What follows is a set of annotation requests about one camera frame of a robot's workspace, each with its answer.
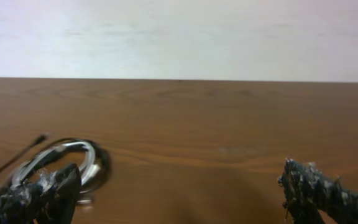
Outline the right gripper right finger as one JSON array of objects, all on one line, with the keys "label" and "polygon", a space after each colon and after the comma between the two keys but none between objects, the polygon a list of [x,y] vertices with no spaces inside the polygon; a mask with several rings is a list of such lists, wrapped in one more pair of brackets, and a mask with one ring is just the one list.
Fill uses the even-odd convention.
[{"label": "right gripper right finger", "polygon": [[278,184],[283,188],[284,209],[293,223],[324,223],[321,212],[336,223],[358,224],[358,193],[332,180],[315,163],[285,161]]}]

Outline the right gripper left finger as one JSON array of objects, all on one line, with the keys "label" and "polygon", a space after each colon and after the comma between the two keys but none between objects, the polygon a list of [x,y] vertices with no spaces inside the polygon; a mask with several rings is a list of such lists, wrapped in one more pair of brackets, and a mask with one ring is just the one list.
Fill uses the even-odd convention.
[{"label": "right gripper left finger", "polygon": [[80,197],[76,164],[40,176],[0,195],[0,224],[71,223]]}]

